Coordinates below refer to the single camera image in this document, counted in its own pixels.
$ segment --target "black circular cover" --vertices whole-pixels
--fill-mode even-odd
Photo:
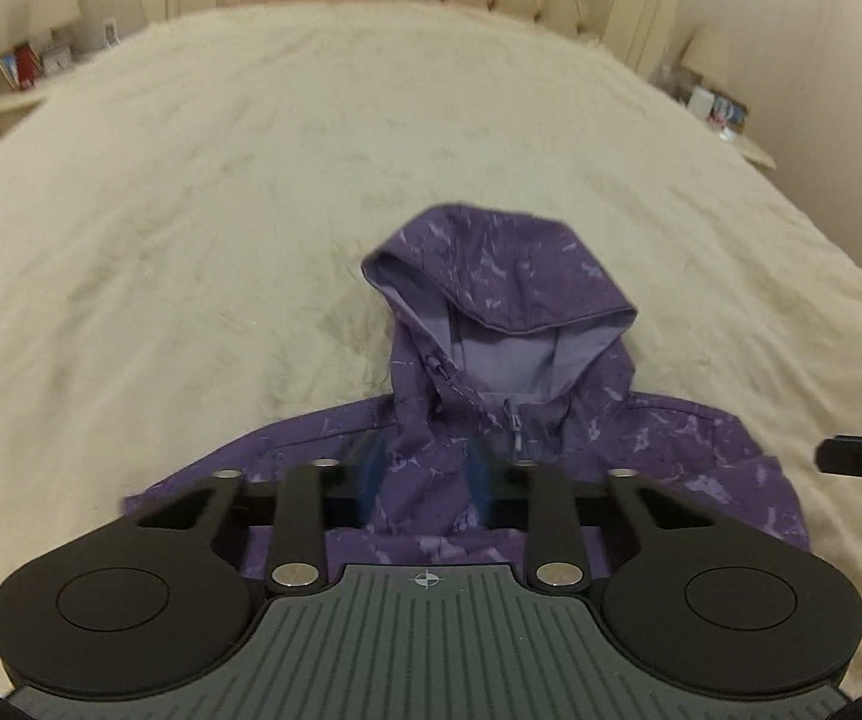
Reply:
[[[188,532],[107,526],[0,587],[13,678],[71,696],[168,688],[221,659],[250,620],[245,581]]]
[[[843,574],[747,527],[662,533],[615,573],[602,612],[649,670],[730,696],[840,677],[862,634]]]

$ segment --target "crosshair symbol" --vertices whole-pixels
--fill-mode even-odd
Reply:
[[[423,571],[411,581],[426,590],[441,581],[441,577],[437,574],[432,574],[430,571]]]

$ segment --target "cream bedspread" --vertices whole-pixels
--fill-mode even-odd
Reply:
[[[465,201],[567,220],[639,306],[636,389],[740,415],[862,594],[862,481],[811,462],[862,432],[862,271],[601,50],[295,5],[156,26],[76,73],[0,143],[0,581],[237,435],[384,391],[358,262]]]

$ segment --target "hood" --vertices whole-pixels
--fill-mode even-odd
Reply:
[[[570,391],[636,309],[562,223],[463,205],[428,209],[362,264],[423,353],[486,405]]]

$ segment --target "hoodie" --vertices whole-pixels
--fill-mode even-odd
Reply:
[[[362,264],[396,319],[393,393],[268,425],[125,501],[173,493],[218,469],[283,478],[294,464],[382,431],[391,464],[362,531],[327,533],[328,570],[348,563],[523,564],[524,535],[485,531],[468,442],[600,481],[636,469],[699,504],[802,549],[797,496],[735,416],[631,390],[621,341],[636,309],[564,224],[463,205],[430,208]],[[595,576],[610,574],[583,529]],[[243,568],[263,575],[270,533],[252,529]]]

